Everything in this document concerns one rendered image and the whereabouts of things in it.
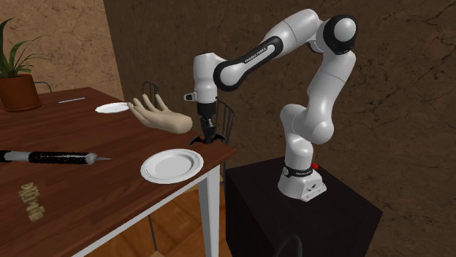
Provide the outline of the black bat figure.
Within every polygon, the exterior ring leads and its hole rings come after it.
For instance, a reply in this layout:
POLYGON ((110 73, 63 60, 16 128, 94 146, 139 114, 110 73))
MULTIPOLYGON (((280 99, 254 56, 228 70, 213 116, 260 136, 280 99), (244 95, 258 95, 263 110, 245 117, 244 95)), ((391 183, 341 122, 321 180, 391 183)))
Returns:
POLYGON ((194 143, 197 143, 197 142, 200 142, 202 144, 211 144, 212 142, 219 140, 219 139, 224 141, 225 137, 221 134, 215 134, 212 137, 207 137, 204 139, 201 138, 200 136, 197 136, 197 137, 193 138, 192 141, 190 141, 189 145, 193 145, 194 143))

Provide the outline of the beige hand figure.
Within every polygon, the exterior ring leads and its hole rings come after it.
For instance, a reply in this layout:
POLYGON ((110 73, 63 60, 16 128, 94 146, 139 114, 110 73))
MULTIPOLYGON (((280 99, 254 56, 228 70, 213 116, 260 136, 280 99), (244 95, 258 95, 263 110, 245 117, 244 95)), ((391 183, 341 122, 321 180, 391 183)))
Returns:
POLYGON ((142 95, 142 99, 149 110, 144 108, 137 98, 133 98, 134 103, 128 102, 127 106, 144 126, 175 134, 185 134, 191 130, 193 126, 192 119, 187 115, 171 111, 159 94, 155 95, 155 100, 160 106, 160 110, 152 105, 150 99, 145 94, 142 95))

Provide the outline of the large white plate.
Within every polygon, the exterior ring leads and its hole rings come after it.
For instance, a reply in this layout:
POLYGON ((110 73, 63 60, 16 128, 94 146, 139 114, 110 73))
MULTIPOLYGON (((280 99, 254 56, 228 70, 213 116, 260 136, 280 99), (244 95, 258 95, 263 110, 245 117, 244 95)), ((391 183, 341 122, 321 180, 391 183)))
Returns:
POLYGON ((140 173, 151 183, 169 185, 192 178, 203 165, 204 160, 199 153, 188 149, 171 149, 145 160, 140 173))

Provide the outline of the small white plate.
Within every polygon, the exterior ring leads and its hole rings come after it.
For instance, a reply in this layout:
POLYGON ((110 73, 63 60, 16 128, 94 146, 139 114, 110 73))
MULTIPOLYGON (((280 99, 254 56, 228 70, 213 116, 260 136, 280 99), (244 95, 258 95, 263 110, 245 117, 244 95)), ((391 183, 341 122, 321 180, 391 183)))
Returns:
POLYGON ((114 102, 98 106, 95 111, 103 114, 120 113, 129 109, 126 102, 114 102))

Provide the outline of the brown wooden table white legs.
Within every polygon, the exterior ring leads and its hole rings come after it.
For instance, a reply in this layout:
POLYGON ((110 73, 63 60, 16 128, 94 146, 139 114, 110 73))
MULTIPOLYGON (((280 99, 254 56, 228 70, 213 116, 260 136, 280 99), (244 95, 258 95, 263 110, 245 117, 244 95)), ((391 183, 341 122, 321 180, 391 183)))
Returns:
POLYGON ((93 88, 41 95, 42 106, 27 112, 0 107, 0 150, 91 152, 109 158, 92 165, 0 163, 0 257, 82 257, 198 185, 205 252, 218 254, 219 170, 236 150, 221 142, 193 144, 195 131, 173 134, 142 125, 128 111, 100 114, 113 98, 93 88), (80 101, 58 101, 87 97, 80 101), (148 182, 143 162, 164 150, 198 152, 203 168, 172 185, 148 182), (38 187, 44 217, 29 220, 20 187, 38 187))

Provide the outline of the black robot stand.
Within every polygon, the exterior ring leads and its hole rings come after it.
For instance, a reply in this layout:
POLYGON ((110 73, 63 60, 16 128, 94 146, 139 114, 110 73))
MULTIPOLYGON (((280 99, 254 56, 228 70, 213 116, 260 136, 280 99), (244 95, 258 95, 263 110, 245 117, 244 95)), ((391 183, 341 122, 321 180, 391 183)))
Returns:
POLYGON ((365 257, 382 211, 318 168, 327 190, 309 202, 278 189, 284 160, 275 158, 226 171, 226 241, 232 257, 273 257, 288 234, 302 257, 365 257))

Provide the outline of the black and grey pointed tool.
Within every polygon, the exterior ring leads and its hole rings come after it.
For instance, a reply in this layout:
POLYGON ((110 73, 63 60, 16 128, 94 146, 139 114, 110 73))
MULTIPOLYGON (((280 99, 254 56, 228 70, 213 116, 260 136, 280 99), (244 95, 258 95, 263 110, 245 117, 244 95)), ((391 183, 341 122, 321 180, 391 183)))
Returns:
POLYGON ((109 158, 99 157, 95 153, 76 152, 47 152, 34 151, 22 152, 11 150, 0 150, 0 162, 25 161, 35 164, 87 164, 92 165, 96 161, 105 161, 109 158))

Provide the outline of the green plant in brown pot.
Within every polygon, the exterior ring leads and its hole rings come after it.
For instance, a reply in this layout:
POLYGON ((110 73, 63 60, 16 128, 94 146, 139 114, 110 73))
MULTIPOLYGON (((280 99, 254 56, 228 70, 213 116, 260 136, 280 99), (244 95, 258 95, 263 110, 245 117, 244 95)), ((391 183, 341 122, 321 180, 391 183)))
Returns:
POLYGON ((45 59, 42 54, 24 53, 32 42, 41 37, 25 40, 12 46, 8 54, 4 52, 4 29, 12 20, 9 18, 0 23, 0 102, 7 112, 25 112, 42 106, 39 99, 31 67, 27 61, 45 59))

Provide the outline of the beige ridged wooden figure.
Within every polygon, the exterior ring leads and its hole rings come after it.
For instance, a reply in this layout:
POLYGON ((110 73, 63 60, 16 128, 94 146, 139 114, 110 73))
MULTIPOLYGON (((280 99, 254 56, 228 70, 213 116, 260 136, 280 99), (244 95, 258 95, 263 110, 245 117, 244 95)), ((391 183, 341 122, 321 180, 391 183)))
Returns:
POLYGON ((35 184, 26 183, 22 185, 18 195, 26 205, 28 219, 31 222, 36 222, 44 217, 45 208, 38 202, 40 192, 35 184))

